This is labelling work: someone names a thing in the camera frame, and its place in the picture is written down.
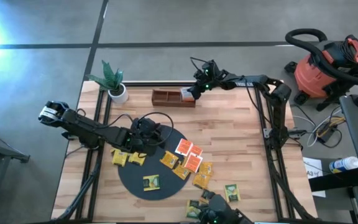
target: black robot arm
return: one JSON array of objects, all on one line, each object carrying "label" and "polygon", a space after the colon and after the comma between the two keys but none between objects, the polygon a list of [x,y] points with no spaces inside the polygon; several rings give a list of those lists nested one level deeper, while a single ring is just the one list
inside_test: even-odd
[{"label": "black robot arm", "polygon": [[[194,74],[196,83],[188,89],[194,99],[199,99],[205,90],[221,87],[231,90],[235,87],[255,87],[273,107],[273,120],[270,121],[272,130],[269,132],[269,146],[272,149],[282,147],[288,139],[288,129],[285,127],[285,105],[291,95],[291,88],[280,80],[266,75],[235,75],[226,70],[219,70],[214,60],[204,62],[202,70]],[[275,86],[270,92],[269,85]]]},{"label": "black robot arm", "polygon": [[64,102],[48,101],[38,120],[47,126],[66,129],[65,138],[77,136],[80,143],[89,149],[96,149],[106,141],[124,152],[154,154],[156,146],[163,147],[161,126],[148,118],[134,119],[131,128],[102,125],[72,110]]}]

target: white pot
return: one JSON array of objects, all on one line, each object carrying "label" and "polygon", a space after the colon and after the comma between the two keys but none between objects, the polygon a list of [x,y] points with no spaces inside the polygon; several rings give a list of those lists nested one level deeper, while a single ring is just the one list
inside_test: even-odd
[{"label": "white pot", "polygon": [[119,96],[114,96],[110,93],[110,90],[108,91],[109,96],[111,97],[112,101],[115,103],[125,103],[128,100],[128,91],[124,84],[120,84],[122,87],[124,87],[124,91]]}]

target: green plant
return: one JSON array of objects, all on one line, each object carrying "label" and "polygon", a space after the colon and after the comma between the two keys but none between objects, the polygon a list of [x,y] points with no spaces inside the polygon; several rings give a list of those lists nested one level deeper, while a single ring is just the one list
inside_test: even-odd
[{"label": "green plant", "polygon": [[94,75],[86,75],[90,80],[95,81],[100,85],[102,90],[110,90],[112,94],[120,94],[120,84],[122,82],[123,71],[117,69],[114,73],[111,70],[110,63],[106,63],[102,60],[104,78],[99,78]]}]

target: white paper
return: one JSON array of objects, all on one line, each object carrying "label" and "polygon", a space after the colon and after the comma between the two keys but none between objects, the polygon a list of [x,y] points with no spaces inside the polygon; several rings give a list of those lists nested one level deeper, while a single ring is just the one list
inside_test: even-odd
[{"label": "white paper", "polygon": [[[305,163],[305,168],[308,174],[308,179],[315,178],[315,177],[321,177],[323,175],[323,171],[321,170],[321,160],[319,159],[310,159],[310,158],[303,158],[303,162]],[[312,192],[313,196],[317,197],[326,197],[326,191],[318,191],[318,192]]]}]

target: potted plant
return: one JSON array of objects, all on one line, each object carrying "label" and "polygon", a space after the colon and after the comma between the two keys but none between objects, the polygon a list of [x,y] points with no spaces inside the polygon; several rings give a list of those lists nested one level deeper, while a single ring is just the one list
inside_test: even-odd
[{"label": "potted plant", "polygon": [[100,85],[100,89],[107,90],[109,96],[115,103],[125,103],[128,100],[128,91],[124,84],[122,84],[123,71],[117,69],[114,73],[111,70],[110,64],[102,60],[104,78],[99,78],[94,75],[87,75],[87,77]]}]

